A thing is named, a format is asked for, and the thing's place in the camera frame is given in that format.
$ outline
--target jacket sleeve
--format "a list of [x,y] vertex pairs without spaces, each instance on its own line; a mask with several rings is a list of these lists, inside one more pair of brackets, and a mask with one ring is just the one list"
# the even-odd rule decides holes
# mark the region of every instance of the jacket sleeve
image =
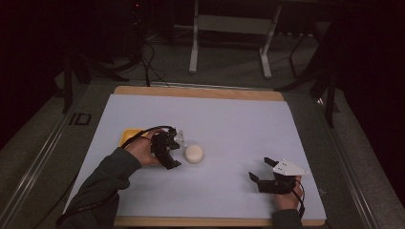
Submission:
[[274,229],[302,229],[303,224],[294,209],[281,210],[272,214]]
[[[57,228],[113,228],[119,203],[116,192],[129,187],[129,177],[140,167],[130,153],[115,149],[81,185]],[[105,199],[108,200],[96,208],[70,214]]]

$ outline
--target black wire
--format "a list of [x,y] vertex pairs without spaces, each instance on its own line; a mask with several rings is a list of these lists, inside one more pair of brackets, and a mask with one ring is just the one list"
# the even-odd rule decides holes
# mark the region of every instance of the black wire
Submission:
[[83,207],[79,207],[77,209],[66,212],[59,219],[57,219],[56,226],[59,226],[66,218],[68,218],[68,217],[70,217],[72,215],[75,215],[75,214],[83,212],[83,211],[88,211],[88,210],[91,210],[91,209],[95,209],[95,208],[97,208],[99,206],[107,204],[107,203],[111,202],[113,199],[115,199],[116,196],[117,196],[117,191],[113,192],[112,195],[110,195],[109,197],[107,197],[106,199],[104,199],[104,200],[102,200],[100,202],[93,203],[93,204],[83,206]]
[[59,203],[62,201],[62,199],[66,196],[66,194],[71,190],[72,186],[74,185],[76,179],[77,179],[78,173],[75,175],[74,179],[72,179],[71,183],[69,184],[68,188],[63,192],[62,196],[57,200],[57,202],[51,207],[51,209],[45,214],[45,216],[38,221],[32,229],[38,228],[44,221],[47,219],[47,217],[53,212],[53,210],[59,205]]
[[303,190],[303,201],[304,201],[304,199],[305,199],[305,190],[304,190],[304,186],[303,186],[303,184],[298,180],[298,179],[295,179],[295,181],[297,181],[299,184],[300,184],[300,186],[301,186],[301,189]]
[[171,126],[156,126],[156,127],[152,127],[152,128],[147,129],[147,130],[144,130],[144,131],[140,131],[140,132],[138,132],[136,135],[133,135],[133,136],[131,136],[130,138],[128,138],[128,139],[121,145],[121,148],[122,148],[122,149],[125,149],[129,144],[131,144],[131,143],[132,143],[134,140],[136,140],[137,138],[141,137],[142,135],[144,135],[144,134],[146,134],[146,133],[148,133],[148,132],[155,131],[155,130],[158,130],[158,129],[169,129],[169,130],[172,130],[173,127],[171,127]]

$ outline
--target hand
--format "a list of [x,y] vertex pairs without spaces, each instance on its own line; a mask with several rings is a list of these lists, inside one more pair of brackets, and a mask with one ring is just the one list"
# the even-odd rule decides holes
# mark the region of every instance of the hand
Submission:
[[[301,176],[297,176],[296,180],[301,182]],[[303,191],[301,190],[301,186],[298,181],[295,181],[296,185],[294,191],[301,198],[303,195]],[[298,198],[292,192],[283,195],[276,194],[274,195],[274,201],[276,202],[278,210],[297,209],[299,203]]]
[[143,166],[160,164],[157,158],[151,154],[151,138],[157,132],[162,130],[151,131],[145,137],[139,137],[129,144],[125,150],[133,155]]

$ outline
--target white ball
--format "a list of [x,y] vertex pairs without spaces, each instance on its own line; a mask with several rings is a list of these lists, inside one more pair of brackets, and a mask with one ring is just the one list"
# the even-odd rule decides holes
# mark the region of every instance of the white ball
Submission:
[[192,164],[200,163],[203,159],[203,149],[199,145],[189,145],[185,148],[185,158]]

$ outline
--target wooden table edge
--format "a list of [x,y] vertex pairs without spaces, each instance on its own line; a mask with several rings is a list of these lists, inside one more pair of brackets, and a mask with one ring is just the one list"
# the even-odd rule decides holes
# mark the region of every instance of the wooden table edge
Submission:
[[[324,219],[303,219],[304,226],[322,226]],[[169,217],[116,217],[115,226],[271,226],[271,219],[235,219],[235,218],[169,218]]]
[[118,86],[114,94],[284,101],[281,93],[254,90]]

